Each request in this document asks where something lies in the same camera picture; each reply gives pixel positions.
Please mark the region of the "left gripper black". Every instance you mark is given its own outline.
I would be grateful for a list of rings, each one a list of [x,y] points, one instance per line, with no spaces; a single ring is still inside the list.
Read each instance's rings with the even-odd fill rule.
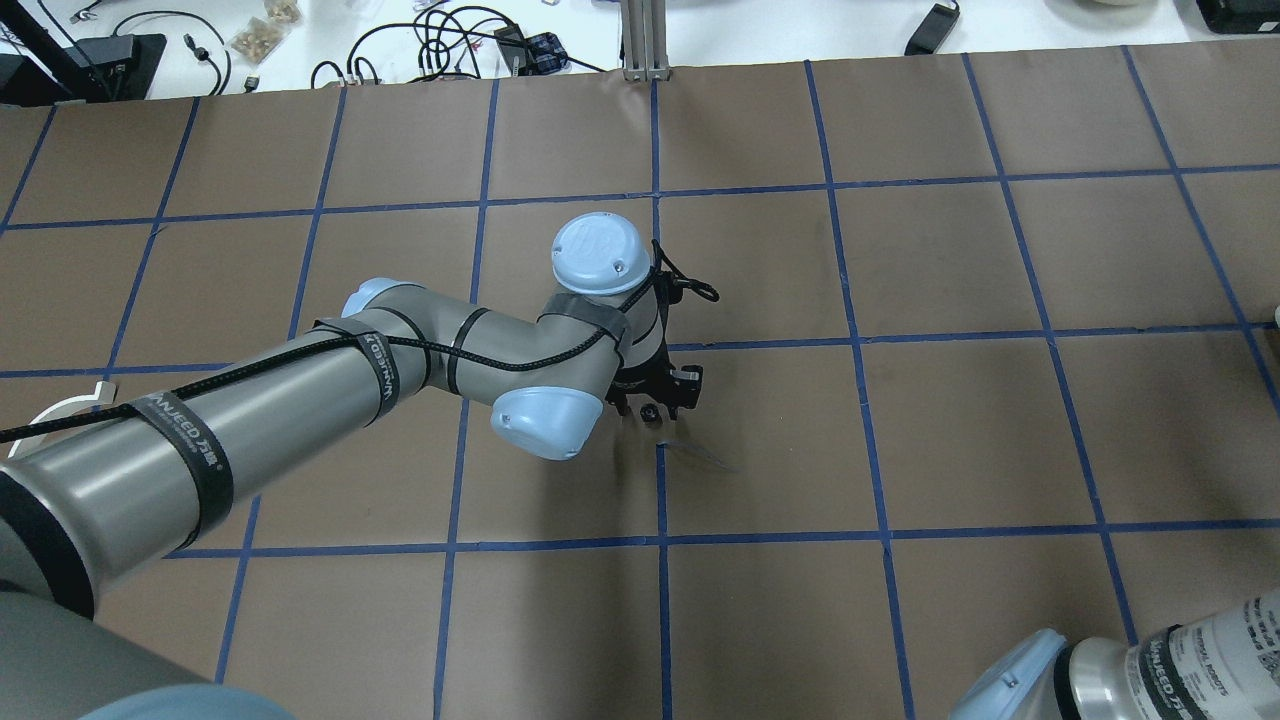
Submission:
[[[677,421],[681,409],[698,407],[703,379],[704,366],[676,366],[663,347],[644,363],[618,369],[605,392],[605,402],[618,407],[622,418],[632,418],[635,410],[627,404],[628,397],[645,395],[666,407],[671,421]]]

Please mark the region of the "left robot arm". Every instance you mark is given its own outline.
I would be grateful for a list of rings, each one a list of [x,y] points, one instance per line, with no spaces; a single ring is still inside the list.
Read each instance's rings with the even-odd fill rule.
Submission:
[[[3,716],[288,717],[100,626],[101,596],[426,388],[488,406],[502,439],[550,461],[576,457],[634,395],[671,416],[695,407],[703,369],[671,363],[669,309],[718,292],[608,211],[566,223],[549,259],[558,290],[534,322],[375,277],[252,361],[5,429]]]

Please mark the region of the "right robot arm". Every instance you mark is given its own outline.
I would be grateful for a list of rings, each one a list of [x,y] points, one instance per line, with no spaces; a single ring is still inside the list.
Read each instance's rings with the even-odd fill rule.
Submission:
[[[951,719],[1276,719],[1279,592],[1139,644],[1042,629],[993,664]]]

